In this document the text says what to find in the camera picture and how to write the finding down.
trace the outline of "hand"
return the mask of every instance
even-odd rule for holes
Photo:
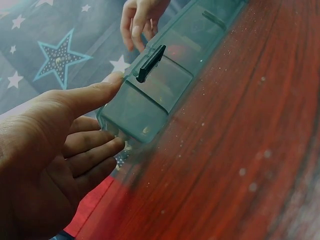
[[[1,116],[1,239],[55,236],[115,168],[123,140],[82,116],[116,95],[122,75],[107,80],[45,92]]]
[[[128,0],[122,11],[120,30],[129,51],[134,46],[143,52],[145,46],[141,34],[150,41],[158,32],[158,22],[170,0]]]

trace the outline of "sequined star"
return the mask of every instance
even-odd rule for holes
[[[45,62],[33,81],[43,78],[49,74],[54,74],[61,88],[66,90],[68,85],[69,66],[92,59],[91,56],[70,50],[73,31],[74,30],[72,29],[57,46],[38,42],[45,56]]]

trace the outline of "plastic container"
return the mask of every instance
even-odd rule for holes
[[[102,129],[130,141],[130,148],[151,142],[245,4],[187,4],[127,68],[118,94],[97,113]]]

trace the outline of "fingernail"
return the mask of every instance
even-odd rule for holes
[[[132,37],[137,38],[140,35],[140,27],[134,26],[132,29]]]
[[[116,84],[124,79],[124,73],[121,71],[115,71],[103,79],[102,83]]]

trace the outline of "wooden surface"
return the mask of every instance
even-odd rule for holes
[[[320,2],[252,0],[224,41],[78,239],[320,239]]]

